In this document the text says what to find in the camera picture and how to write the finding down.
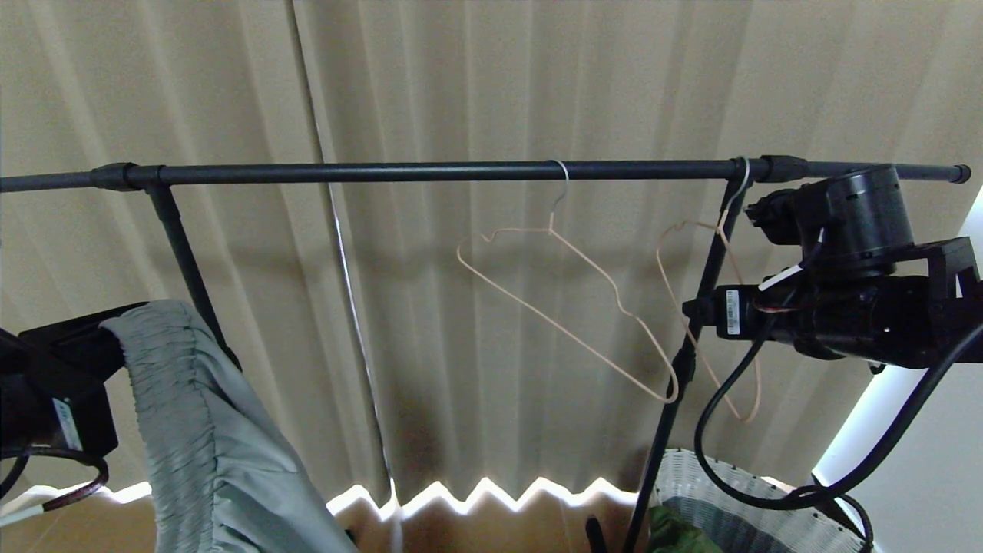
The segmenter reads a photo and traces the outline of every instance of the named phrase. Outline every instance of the curtain fold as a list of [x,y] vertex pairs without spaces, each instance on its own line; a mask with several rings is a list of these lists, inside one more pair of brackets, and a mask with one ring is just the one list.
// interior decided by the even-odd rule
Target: curtain fold
[[[983,166],[983,7],[970,2],[11,0],[0,14],[4,174],[118,160],[740,154]],[[957,232],[975,182],[902,185],[918,241]],[[748,201],[781,187],[755,185]],[[573,491],[599,476],[637,485],[661,406],[454,257],[464,240],[477,267],[664,388],[654,349],[582,261],[544,236],[467,239],[545,225],[561,189],[176,189],[230,345],[325,499],[359,483],[384,503],[390,477],[403,501],[435,480],[463,498],[485,476],[513,497],[538,476]],[[680,220],[714,222],[722,192],[719,182],[577,182],[559,204],[557,228],[610,272],[670,354],[683,334],[655,247]],[[5,328],[187,299],[143,195],[0,202]],[[664,245],[679,297],[695,293],[710,239],[687,229]],[[752,279],[798,261],[746,218],[733,247]],[[721,282],[734,280],[725,267]],[[745,346],[711,334],[702,344],[724,374]],[[763,369],[759,417],[744,425],[722,410],[708,453],[803,482],[869,372],[774,344]],[[145,478],[122,379],[109,383],[122,443],[114,488]],[[674,445],[691,445],[712,391],[698,367]],[[732,394],[744,412],[753,391],[747,379]],[[29,479],[83,477],[32,463]]]

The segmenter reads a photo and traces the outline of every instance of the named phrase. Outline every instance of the gray garment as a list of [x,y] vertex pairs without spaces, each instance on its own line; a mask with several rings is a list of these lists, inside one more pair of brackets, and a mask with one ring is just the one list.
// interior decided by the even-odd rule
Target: gray garment
[[157,552],[357,551],[198,313],[154,301],[102,326],[130,369]]

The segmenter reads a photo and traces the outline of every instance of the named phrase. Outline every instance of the barcode sticker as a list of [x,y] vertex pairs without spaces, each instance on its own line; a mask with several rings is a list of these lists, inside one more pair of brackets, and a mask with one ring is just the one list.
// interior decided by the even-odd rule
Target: barcode sticker
[[65,445],[69,449],[80,452],[82,450],[82,438],[79,437],[79,429],[75,426],[72,408],[57,398],[51,400],[55,404],[55,413],[58,415],[58,422],[61,424],[62,434],[65,436]]
[[740,295],[737,290],[728,290],[727,300],[727,334],[740,334]]

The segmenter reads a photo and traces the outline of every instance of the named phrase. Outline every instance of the white wicker basket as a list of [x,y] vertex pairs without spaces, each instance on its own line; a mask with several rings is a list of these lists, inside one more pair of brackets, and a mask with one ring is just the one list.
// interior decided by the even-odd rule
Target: white wicker basket
[[[758,476],[710,459],[721,479],[745,493],[784,493]],[[863,541],[816,511],[770,511],[745,505],[718,488],[688,450],[665,453],[654,499],[703,530],[725,553],[856,553]]]

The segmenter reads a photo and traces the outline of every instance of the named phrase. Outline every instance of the white wall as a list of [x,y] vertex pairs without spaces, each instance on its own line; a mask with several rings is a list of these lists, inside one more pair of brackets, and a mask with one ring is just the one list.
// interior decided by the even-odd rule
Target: white wall
[[[983,193],[966,219],[983,258]],[[849,472],[891,423],[924,371],[876,377],[816,466],[830,483]],[[881,551],[983,549],[983,365],[958,364],[884,463],[851,493],[870,514]]]

